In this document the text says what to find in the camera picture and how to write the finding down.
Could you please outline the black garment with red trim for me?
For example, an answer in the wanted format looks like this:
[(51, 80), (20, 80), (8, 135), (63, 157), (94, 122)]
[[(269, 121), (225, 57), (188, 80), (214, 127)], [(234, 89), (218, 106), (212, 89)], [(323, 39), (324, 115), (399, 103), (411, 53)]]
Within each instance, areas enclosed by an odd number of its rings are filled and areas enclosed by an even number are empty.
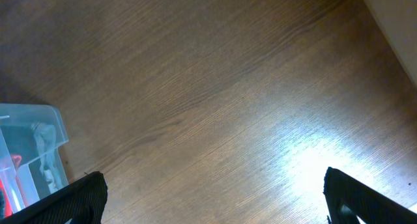
[(5, 194), (7, 216), (40, 199), (29, 168), (36, 156), (32, 130), (23, 126), (1, 127), (1, 190)]

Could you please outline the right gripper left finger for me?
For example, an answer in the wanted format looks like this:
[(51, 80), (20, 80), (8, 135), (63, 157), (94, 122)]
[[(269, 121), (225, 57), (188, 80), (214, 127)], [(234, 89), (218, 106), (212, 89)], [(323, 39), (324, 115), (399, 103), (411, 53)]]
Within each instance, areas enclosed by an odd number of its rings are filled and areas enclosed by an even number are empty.
[(108, 200), (104, 175), (95, 171), (1, 220), (10, 224), (100, 224)]

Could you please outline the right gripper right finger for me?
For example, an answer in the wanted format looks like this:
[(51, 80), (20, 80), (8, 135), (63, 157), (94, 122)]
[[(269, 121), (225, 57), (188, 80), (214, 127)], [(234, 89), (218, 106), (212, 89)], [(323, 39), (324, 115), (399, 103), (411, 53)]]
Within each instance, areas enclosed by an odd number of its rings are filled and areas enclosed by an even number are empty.
[(323, 194), (331, 224), (416, 223), (416, 213), (339, 169), (327, 169)]

